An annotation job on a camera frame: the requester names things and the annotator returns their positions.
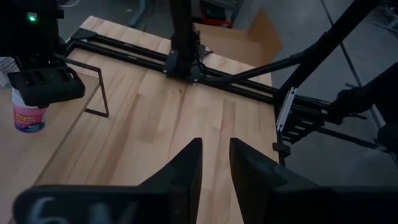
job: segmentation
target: brown cardboard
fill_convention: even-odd
[[[214,53],[252,66],[263,64],[260,43],[202,34],[201,42]]]
[[[195,24],[202,44],[214,53],[255,67],[270,63],[282,49],[274,25],[260,9],[247,32]]]

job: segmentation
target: wooden table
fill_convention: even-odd
[[[45,128],[37,133],[22,133],[14,127],[11,89],[0,89],[0,223],[10,219],[16,196],[35,183],[98,89],[98,79],[79,76],[86,95],[50,105]]]
[[[164,54],[170,50],[167,39],[95,17],[81,27]],[[37,184],[138,185],[201,137],[203,182],[197,223],[243,222],[229,169],[229,139],[240,138],[277,161],[271,105],[178,82],[80,49],[70,58],[102,69],[111,116],[83,114]],[[216,54],[205,63],[229,73],[252,68]],[[269,74],[255,80],[271,84]],[[89,107],[102,110],[100,93]]]

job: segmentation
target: metal frame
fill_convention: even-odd
[[[337,46],[344,40],[344,38],[379,4],[381,0],[355,0],[354,3],[347,9],[346,12],[340,17],[340,19],[332,26],[332,28],[326,32],[320,40],[309,47],[307,50],[295,54],[289,58],[280,60],[278,62],[271,63],[259,68],[254,68],[236,75],[228,74],[222,71],[218,71],[212,68],[205,68],[205,71],[201,70],[201,77],[199,79],[190,80],[192,83],[201,83],[203,85],[211,86],[220,90],[224,90],[230,93],[241,95],[250,99],[254,99],[263,103],[274,105],[275,115],[278,117],[282,109],[285,96],[290,89],[297,89],[306,78],[308,78],[313,71],[334,51]],[[178,1],[170,1],[171,6],[177,6]],[[174,26],[176,34],[180,34],[182,29],[186,29],[186,24],[179,24],[186,22],[186,19],[178,20],[176,14],[182,14],[182,16],[189,17],[190,14],[182,13],[180,11],[189,8],[187,5],[178,5],[179,8],[176,11],[172,10]],[[172,37],[172,51],[174,52],[175,46],[186,46],[184,43],[179,41],[188,41],[189,37],[183,35],[175,35]],[[124,52],[109,49],[103,46],[95,45],[92,42],[101,43],[111,47],[116,47],[134,54],[142,55],[155,59],[147,60],[145,58],[136,57]],[[157,72],[163,73],[167,76],[189,80],[186,77],[172,76],[166,69],[166,62],[170,60],[173,55],[162,54],[153,50],[145,49],[140,46],[128,44],[120,40],[115,40],[103,35],[99,35],[96,32],[89,30],[78,29],[67,43],[68,56],[73,49],[79,48],[94,52],[107,57],[122,60],[127,63],[142,66]],[[184,56],[189,56],[190,52],[183,52]],[[282,88],[274,88],[271,86],[263,85],[258,82],[250,81],[249,78],[256,77],[265,73],[274,72],[276,70],[286,68],[293,65],[298,65],[296,71],[289,77],[289,79],[282,85]],[[284,118],[284,128],[277,132],[277,141],[282,144],[287,141],[291,144],[301,140],[308,134],[318,131],[319,133],[327,134],[345,141],[350,141],[361,146],[376,148],[377,144],[366,142],[352,136],[337,133],[335,131],[323,128],[325,122],[341,124],[342,120],[339,121],[328,114],[328,107],[330,103],[315,98],[309,98],[306,96],[296,95],[292,103],[289,105],[289,115]],[[280,160],[283,164],[284,156],[280,154]]]
[[[99,86],[101,88],[101,94],[102,94],[102,99],[104,102],[104,107],[105,107],[105,113],[104,112],[100,112],[100,111],[96,111],[93,109],[89,109],[86,108],[85,112],[86,113],[90,113],[90,114],[94,114],[97,116],[101,116],[104,118],[108,118],[109,117],[109,107],[108,107],[108,100],[106,99],[106,92],[105,92],[105,84],[104,84],[104,79],[102,76],[102,71],[100,68],[98,67],[94,67],[92,65],[87,65],[85,63],[81,63],[81,62],[77,62],[75,60],[69,59],[69,58],[62,58],[66,63],[72,64],[72,65],[76,65],[77,67],[81,67],[81,68],[85,68],[85,69],[89,69],[91,71],[94,71],[98,74],[98,80],[99,80]]]

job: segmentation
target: led light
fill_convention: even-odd
[[[32,23],[37,22],[37,14],[34,12],[28,12],[27,19]]]

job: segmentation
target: concrete floor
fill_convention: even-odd
[[[247,29],[259,7],[263,7],[284,44],[277,60],[313,44],[351,2],[245,0],[235,27]],[[81,0],[79,5],[66,10],[66,19],[60,21],[61,36],[69,37],[90,15],[127,24],[137,5],[138,0]],[[197,14],[197,0],[193,5],[194,14]],[[372,12],[344,41],[346,55],[341,47],[336,49],[300,87],[299,94],[333,101],[336,94],[346,88],[345,83],[367,83],[397,62],[398,40],[388,31],[373,25],[372,21],[385,22],[385,18],[376,11]],[[155,0],[137,28],[169,38],[173,30],[168,1]],[[287,68],[275,72],[272,76],[274,86],[281,86],[293,70]],[[363,115],[368,120],[346,119],[343,125],[328,128],[373,141],[377,133],[376,124],[370,113]],[[398,169],[390,156],[319,133],[313,133],[292,146],[287,167],[321,185],[398,185]]]

